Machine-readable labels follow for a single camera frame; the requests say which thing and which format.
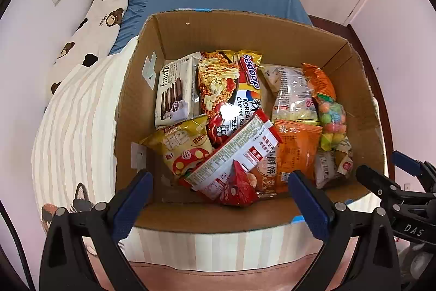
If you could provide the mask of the franzzi cookie packet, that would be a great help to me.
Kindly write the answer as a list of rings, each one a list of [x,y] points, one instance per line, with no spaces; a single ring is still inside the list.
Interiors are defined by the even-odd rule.
[[[194,52],[163,66],[158,81],[155,126],[174,125],[199,113],[196,71],[200,52]]]

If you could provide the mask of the orange biscuit bag front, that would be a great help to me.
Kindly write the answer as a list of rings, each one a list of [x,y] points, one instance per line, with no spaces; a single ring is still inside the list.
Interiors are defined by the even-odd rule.
[[[309,181],[315,181],[314,164],[322,127],[312,122],[280,119],[275,120],[274,126],[282,142],[251,171],[258,193],[285,192],[294,171],[301,171]]]

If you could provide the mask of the yellow mushroom snack bag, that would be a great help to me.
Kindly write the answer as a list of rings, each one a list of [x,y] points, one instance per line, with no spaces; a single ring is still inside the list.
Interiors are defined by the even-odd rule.
[[[207,133],[208,117],[200,115],[156,130],[140,142],[158,153],[172,174],[175,182],[191,173],[214,148]]]

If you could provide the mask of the bear print long pillow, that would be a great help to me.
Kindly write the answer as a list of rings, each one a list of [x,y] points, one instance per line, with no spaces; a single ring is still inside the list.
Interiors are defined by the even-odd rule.
[[[87,14],[59,52],[47,79],[50,101],[63,79],[77,66],[106,57],[120,31],[129,0],[92,0]]]

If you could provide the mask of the sedaap noodle packet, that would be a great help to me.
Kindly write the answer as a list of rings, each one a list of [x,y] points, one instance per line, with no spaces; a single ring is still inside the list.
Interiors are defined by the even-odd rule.
[[[238,52],[221,50],[219,53],[239,66],[240,78],[231,98],[219,107],[219,114],[209,120],[208,135],[214,148],[222,145],[262,107],[257,74],[262,55],[245,49]]]

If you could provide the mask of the white cartoon snack packet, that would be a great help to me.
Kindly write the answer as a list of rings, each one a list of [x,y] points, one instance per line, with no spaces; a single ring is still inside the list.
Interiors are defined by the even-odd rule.
[[[345,137],[331,151],[320,149],[314,162],[314,177],[317,189],[326,188],[339,180],[348,179],[353,170],[353,148]]]

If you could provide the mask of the red white snack packet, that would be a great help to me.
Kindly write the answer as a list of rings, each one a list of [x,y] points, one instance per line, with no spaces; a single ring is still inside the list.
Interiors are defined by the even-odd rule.
[[[224,190],[234,161],[248,173],[280,143],[276,127],[259,109],[194,171],[186,174],[180,184],[214,200]]]

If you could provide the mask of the orange snack bag back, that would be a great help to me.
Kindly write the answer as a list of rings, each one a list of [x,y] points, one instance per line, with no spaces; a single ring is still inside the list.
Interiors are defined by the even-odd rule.
[[[317,97],[317,95],[321,94],[336,100],[334,85],[321,68],[303,63],[302,71],[307,85],[311,89],[312,97]]]

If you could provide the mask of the pizza picture snack bag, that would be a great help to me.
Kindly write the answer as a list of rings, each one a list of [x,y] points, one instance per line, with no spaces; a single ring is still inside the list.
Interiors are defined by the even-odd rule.
[[[202,52],[197,67],[200,108],[209,119],[219,114],[237,88],[240,68],[219,52]]]

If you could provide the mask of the clear white snack bag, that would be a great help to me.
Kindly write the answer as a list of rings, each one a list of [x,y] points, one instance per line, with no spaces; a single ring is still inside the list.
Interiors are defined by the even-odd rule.
[[[275,97],[272,120],[303,122],[318,125],[312,90],[302,69],[265,64],[260,67]]]

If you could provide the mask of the small red snack bag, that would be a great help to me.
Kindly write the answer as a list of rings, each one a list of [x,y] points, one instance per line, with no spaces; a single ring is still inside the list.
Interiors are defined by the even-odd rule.
[[[231,174],[219,196],[221,205],[244,208],[259,200],[255,188],[250,184],[243,167],[233,160]]]

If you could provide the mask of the colourful candy ball bag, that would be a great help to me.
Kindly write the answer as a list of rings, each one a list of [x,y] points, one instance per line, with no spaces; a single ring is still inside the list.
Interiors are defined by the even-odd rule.
[[[346,113],[344,107],[328,95],[318,93],[316,100],[322,125],[320,146],[324,151],[331,151],[346,137]]]

